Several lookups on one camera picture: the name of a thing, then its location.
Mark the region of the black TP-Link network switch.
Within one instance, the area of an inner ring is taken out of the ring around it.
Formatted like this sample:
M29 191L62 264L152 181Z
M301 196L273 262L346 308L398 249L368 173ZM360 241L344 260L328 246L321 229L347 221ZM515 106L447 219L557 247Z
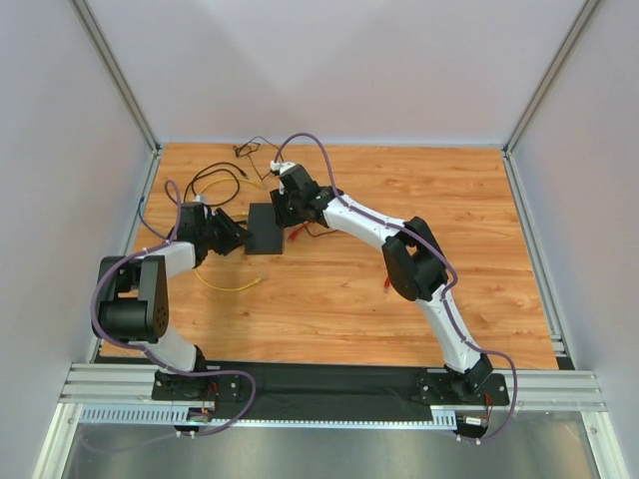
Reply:
M284 231L277 224L276 212L272 204L250 204L248 231L251 235L245 244L246 254L282 254L284 252Z

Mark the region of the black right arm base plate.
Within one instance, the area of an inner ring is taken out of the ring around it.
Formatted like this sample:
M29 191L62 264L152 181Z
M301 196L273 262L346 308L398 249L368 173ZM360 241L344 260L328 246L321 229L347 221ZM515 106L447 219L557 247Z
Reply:
M481 385L447 370L425 369L416 375L419 400L426 405L506 406L510 396L503 374L491 373Z

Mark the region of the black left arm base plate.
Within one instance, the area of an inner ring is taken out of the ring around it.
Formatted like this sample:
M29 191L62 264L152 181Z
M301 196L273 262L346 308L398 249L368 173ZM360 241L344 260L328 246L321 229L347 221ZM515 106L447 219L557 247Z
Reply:
M241 402L251 396L250 381L239 374L191 377L158 370L151 397L161 401Z

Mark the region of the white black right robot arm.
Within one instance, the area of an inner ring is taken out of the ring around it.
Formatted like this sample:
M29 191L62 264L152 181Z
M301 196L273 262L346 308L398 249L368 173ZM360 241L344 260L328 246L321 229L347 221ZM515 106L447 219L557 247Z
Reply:
M272 161L279 179L271 191L276 222L283 228L309 223L346 233L382 254L390 285L417 305L427 319L444 358L444 366L475 392L492 373L487 354L468 331L452 297L445 257L427 223L386 217L340 190L322 187L292 162Z

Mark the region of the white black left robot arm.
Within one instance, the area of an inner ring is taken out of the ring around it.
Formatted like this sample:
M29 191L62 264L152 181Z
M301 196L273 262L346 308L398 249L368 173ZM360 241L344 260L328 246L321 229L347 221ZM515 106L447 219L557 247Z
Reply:
M94 334L143 352L166 371L203 376L207 366L202 350L170 326L169 279L198 268L210 252L227 255L251 237L221 209L213 211L202 202L180 205L161 243L101 260L90 305Z

